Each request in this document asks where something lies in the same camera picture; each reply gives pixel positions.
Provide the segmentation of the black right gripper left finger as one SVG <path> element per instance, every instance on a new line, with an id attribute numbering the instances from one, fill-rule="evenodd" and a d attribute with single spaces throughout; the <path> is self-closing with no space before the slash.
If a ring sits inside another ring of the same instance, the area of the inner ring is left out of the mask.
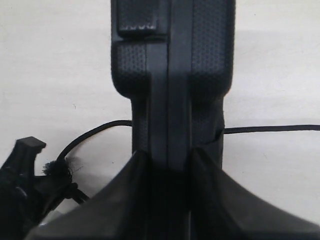
<path id="1" fill-rule="evenodd" d="M 136 151 L 91 199 L 34 228 L 28 240 L 144 240 L 147 232 L 149 158 Z"/>

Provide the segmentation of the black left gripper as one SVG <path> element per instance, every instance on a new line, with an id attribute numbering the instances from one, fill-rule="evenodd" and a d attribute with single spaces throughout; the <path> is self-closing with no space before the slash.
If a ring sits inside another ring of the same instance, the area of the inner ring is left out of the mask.
<path id="1" fill-rule="evenodd" d="M 35 175 L 35 160 L 46 143 L 16 140 L 0 168 L 0 238 L 22 240 L 67 198 L 71 176 Z"/>

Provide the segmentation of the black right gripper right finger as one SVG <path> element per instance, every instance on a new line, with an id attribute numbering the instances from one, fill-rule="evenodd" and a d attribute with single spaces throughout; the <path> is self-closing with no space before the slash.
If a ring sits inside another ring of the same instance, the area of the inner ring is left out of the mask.
<path id="1" fill-rule="evenodd" d="M 199 240 L 318 240 L 319 225 L 252 194 L 201 148 L 192 151 L 191 212 Z"/>

